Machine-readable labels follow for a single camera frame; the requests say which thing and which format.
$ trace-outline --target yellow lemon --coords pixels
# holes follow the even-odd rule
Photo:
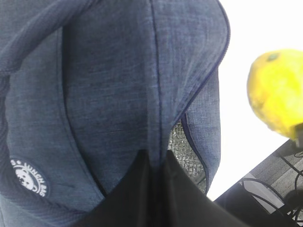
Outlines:
[[[303,123],[303,52],[283,49],[259,56],[247,81],[250,106],[271,130],[295,140]]]

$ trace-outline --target bag handle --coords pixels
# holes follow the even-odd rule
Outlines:
[[[86,212],[72,210],[24,188],[10,164],[5,100],[10,75],[51,33],[70,23],[101,0],[57,0],[33,17],[0,53],[0,194],[24,212],[55,227],[66,227]]]

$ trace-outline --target round logo patch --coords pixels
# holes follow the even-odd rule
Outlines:
[[[49,187],[41,171],[31,163],[16,156],[11,156],[10,163],[13,166],[20,183],[24,187],[42,197],[48,195]]]

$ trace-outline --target silver mesh lining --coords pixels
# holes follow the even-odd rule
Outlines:
[[[179,121],[169,135],[169,150],[172,150],[179,164],[189,178],[197,184],[198,188],[205,193],[206,178],[205,172],[197,155],[188,143],[185,133]]]

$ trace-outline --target black cable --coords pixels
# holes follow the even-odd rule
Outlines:
[[[301,205],[301,206],[298,208],[298,210],[296,211],[296,215],[295,215],[295,218],[294,218],[295,224],[298,224],[298,223],[302,222],[302,221],[298,221],[299,214],[300,214],[302,208],[303,208],[303,205]]]
[[[294,167],[289,161],[287,161],[280,153],[278,152],[278,155],[281,157],[281,159],[286,162],[294,171],[296,171],[299,175],[303,176],[303,173],[301,173],[296,167]]]
[[[258,182],[258,183],[260,183],[260,184],[262,184],[262,185],[264,185],[265,187],[267,187],[267,188],[269,188],[270,190],[272,190],[278,197],[279,197],[279,199],[289,208],[289,210],[290,210],[290,214],[289,215],[293,215],[294,214],[294,211],[293,211],[293,208],[292,208],[292,206],[290,206],[285,200],[284,200],[284,198],[272,187],[272,186],[270,186],[269,184],[267,184],[267,183],[265,183],[265,182],[263,182],[263,181],[261,181],[261,180],[258,180],[258,179],[254,179],[254,178],[242,178],[241,180],[239,180],[239,182],[243,182],[243,184],[244,184],[244,181],[255,181],[255,182]]]
[[[303,157],[303,151],[294,154],[294,156],[295,156],[295,157],[298,157],[298,158]]]
[[[299,179],[299,174],[297,174],[296,178],[295,178],[295,181],[294,181],[294,190],[295,190],[295,193],[296,195],[298,196],[299,193],[298,193],[298,179]]]
[[[261,197],[261,196],[259,196],[259,195],[256,195],[255,193],[252,193],[252,192],[248,191],[248,190],[245,188],[245,186],[244,186],[244,181],[241,181],[241,182],[242,182],[243,188],[244,188],[250,195],[252,195],[252,196],[254,196],[254,197],[256,197],[256,198],[258,198],[258,199],[264,201],[265,203],[267,203],[267,204],[270,205],[271,207],[275,208],[282,216],[285,216],[285,214],[282,213],[282,211],[280,210],[280,208],[276,207],[273,203],[271,203],[270,201],[264,199],[263,197]]]

